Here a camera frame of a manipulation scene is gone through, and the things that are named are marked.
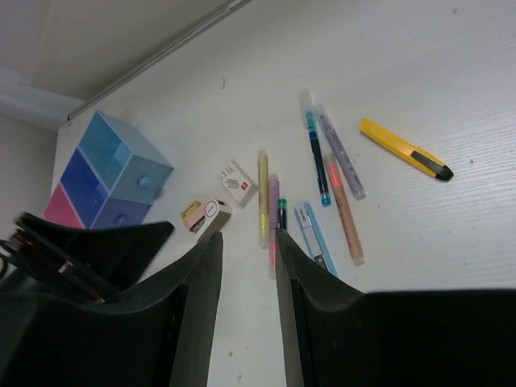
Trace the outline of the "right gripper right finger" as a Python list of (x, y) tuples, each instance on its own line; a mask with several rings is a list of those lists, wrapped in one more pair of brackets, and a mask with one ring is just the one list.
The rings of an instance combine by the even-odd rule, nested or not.
[(276, 232), (289, 386), (512, 386), (515, 292), (363, 293)]

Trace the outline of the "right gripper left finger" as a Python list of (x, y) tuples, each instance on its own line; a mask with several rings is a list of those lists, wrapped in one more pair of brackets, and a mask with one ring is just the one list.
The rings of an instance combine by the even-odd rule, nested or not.
[(206, 385), (222, 268), (216, 232), (108, 302), (4, 293), (2, 385)]

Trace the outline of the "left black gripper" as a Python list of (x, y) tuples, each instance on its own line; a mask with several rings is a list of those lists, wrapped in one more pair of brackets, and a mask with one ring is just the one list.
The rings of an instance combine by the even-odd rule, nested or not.
[(15, 226), (1, 242), (1, 291), (54, 292), (74, 302), (104, 302), (136, 284), (174, 231), (166, 221), (78, 229), (27, 212)]

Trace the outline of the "yellow small eraser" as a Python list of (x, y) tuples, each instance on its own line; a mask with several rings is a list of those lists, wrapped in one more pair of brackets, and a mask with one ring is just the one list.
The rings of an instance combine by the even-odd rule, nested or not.
[(189, 227), (189, 219), (201, 205), (200, 201), (194, 200), (181, 212), (181, 221), (186, 227)]

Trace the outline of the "pink beige correction tape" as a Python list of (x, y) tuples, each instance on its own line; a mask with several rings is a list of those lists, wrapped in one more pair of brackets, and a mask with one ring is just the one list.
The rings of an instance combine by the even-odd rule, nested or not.
[(186, 217), (186, 227), (198, 242), (216, 231), (221, 231), (232, 213), (232, 208), (227, 202), (212, 198), (203, 202)]

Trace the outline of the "white boxed eraser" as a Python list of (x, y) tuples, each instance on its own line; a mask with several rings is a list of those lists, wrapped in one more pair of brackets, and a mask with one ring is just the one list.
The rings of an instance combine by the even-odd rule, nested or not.
[(234, 161), (218, 174), (218, 181), (240, 206), (246, 206), (257, 193), (257, 184)]

